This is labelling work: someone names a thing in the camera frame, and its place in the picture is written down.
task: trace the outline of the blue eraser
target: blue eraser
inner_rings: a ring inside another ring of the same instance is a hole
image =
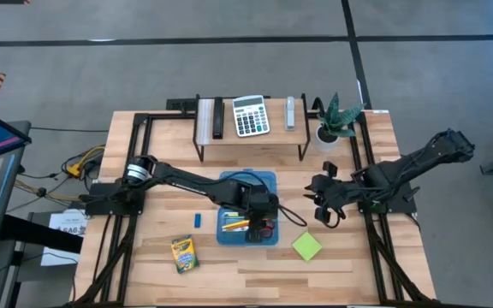
[[[195,227],[201,228],[201,214],[195,214]]]

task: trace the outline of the small shelf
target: small shelf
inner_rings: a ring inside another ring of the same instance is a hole
[[[252,137],[239,137],[235,128],[232,99],[224,99],[223,137],[212,138],[212,115],[214,99],[199,99],[196,110],[195,129],[193,130],[193,143],[202,162],[204,147],[208,145],[297,145],[300,160],[306,154],[307,146],[311,140],[309,125],[307,125],[306,96],[294,100],[294,131],[285,129],[285,103],[286,98],[267,98],[265,108],[270,124],[270,132]]]

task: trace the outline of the gray floor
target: gray floor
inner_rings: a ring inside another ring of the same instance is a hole
[[[493,1],[351,1],[358,35],[493,34]],[[345,35],[339,1],[33,0],[0,5],[0,40],[138,39],[248,35]],[[435,132],[462,130],[475,158],[418,178],[419,221],[437,296],[493,306],[493,42],[359,44],[374,109],[391,111],[401,151]],[[37,126],[100,129],[114,110],[157,110],[166,98],[263,93],[359,102],[348,43],[0,48],[0,117]],[[23,164],[31,174],[104,133],[33,131]],[[51,187],[52,180],[29,181]],[[83,193],[69,182],[63,193]],[[13,194],[9,208],[31,197]],[[56,210],[39,201],[16,211]],[[69,281],[24,286],[20,307],[61,304]]]

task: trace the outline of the crayola box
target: crayola box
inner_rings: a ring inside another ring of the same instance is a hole
[[[199,266],[199,260],[193,249],[192,235],[188,234],[180,239],[172,241],[172,256],[175,259],[176,270],[183,273]]]

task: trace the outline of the blue plastic bin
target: blue plastic bin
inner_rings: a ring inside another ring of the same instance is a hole
[[[270,192],[276,194],[277,193],[277,178],[275,174],[270,171],[254,171],[253,169],[243,169],[242,171],[250,172],[257,175],[259,178],[264,181],[265,185],[270,189]],[[236,171],[225,171],[220,174],[220,179],[231,175]],[[260,182],[254,178],[253,176],[246,174],[234,175],[234,179],[245,181],[254,185],[260,184]],[[224,221],[224,213],[233,212],[233,210],[226,210],[224,208],[220,208],[218,210],[218,220],[217,220],[217,241],[220,245],[226,246],[266,246],[266,245],[275,245],[277,241],[279,241],[279,224],[277,219],[273,220],[275,227],[273,228],[273,234],[270,238],[262,239],[261,243],[247,243],[245,241],[245,232],[223,232],[222,226]]]

